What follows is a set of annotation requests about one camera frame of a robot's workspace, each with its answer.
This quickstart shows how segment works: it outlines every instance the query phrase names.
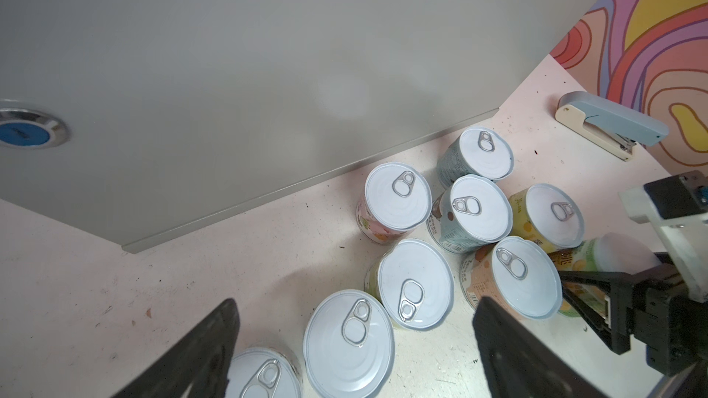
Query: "pink can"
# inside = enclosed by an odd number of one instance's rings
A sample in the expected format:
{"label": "pink can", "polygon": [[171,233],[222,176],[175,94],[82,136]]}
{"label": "pink can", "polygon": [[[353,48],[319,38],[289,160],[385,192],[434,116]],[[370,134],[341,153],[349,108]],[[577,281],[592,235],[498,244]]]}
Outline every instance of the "pink can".
{"label": "pink can", "polygon": [[418,171],[404,163],[384,163],[366,179],[356,220],[367,237],[388,244],[425,222],[432,207],[428,181]]}

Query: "white can lid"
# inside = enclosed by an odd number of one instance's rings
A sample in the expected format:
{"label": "white can lid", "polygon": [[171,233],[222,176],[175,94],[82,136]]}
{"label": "white can lid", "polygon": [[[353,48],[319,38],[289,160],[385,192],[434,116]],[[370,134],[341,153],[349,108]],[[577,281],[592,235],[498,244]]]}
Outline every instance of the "white can lid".
{"label": "white can lid", "polygon": [[325,398],[376,395],[394,365],[389,315],[361,290],[328,296],[312,314],[302,343],[307,377]]}
{"label": "white can lid", "polygon": [[556,246],[577,247],[583,241],[585,222],[580,208],[555,186],[531,186],[526,192],[526,211],[538,232]]}
{"label": "white can lid", "polygon": [[450,187],[450,204],[459,224],[475,238],[495,242],[511,231],[509,200],[489,179],[471,174],[460,177]]}
{"label": "white can lid", "polygon": [[430,330],[452,309],[450,267],[421,240],[398,243],[381,261],[378,282],[384,308],[402,327]]}
{"label": "white can lid", "polygon": [[433,199],[428,181],[408,164],[380,164],[364,188],[371,214],[386,227],[409,230],[430,215]]}
{"label": "white can lid", "polygon": [[561,279],[538,244],[516,236],[503,238],[492,250],[491,268],[501,295],[519,314],[543,320],[558,312]]}
{"label": "white can lid", "polygon": [[300,398],[302,388],[289,361],[264,347],[247,349],[232,359],[226,398]]}
{"label": "white can lid", "polygon": [[470,126],[459,136],[462,158],[474,172],[488,179],[502,179],[514,167],[514,154],[509,144],[489,128]]}
{"label": "white can lid", "polygon": [[607,233],[599,238],[595,248],[595,262],[598,270],[626,272],[630,275],[661,264],[644,243],[617,233]]}

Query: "yellow shape on wall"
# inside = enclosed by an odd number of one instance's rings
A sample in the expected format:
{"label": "yellow shape on wall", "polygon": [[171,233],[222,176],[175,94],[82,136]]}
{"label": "yellow shape on wall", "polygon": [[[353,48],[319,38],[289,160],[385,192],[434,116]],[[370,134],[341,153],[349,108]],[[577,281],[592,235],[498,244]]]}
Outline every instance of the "yellow shape on wall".
{"label": "yellow shape on wall", "polygon": [[683,103],[674,103],[670,106],[670,111],[688,146],[699,153],[708,153],[708,128],[694,110]]}
{"label": "yellow shape on wall", "polygon": [[624,49],[657,23],[705,3],[708,0],[639,0],[627,24]]}

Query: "colorful wall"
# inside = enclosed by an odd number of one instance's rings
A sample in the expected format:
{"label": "colorful wall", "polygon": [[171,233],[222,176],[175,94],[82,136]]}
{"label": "colorful wall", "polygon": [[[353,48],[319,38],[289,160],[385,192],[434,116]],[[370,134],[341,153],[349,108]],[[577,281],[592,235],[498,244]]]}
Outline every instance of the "colorful wall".
{"label": "colorful wall", "polygon": [[551,55],[586,90],[662,120],[648,151],[708,175],[708,0],[598,0]]}

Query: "swirl pattern wallpaper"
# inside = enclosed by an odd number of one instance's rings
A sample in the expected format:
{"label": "swirl pattern wallpaper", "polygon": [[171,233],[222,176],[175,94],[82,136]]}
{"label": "swirl pattern wallpaper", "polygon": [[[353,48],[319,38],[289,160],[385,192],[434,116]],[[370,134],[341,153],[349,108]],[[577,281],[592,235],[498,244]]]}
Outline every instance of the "swirl pattern wallpaper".
{"label": "swirl pattern wallpaper", "polygon": [[588,92],[669,126],[647,147],[708,174],[708,0],[598,0],[551,51]]}

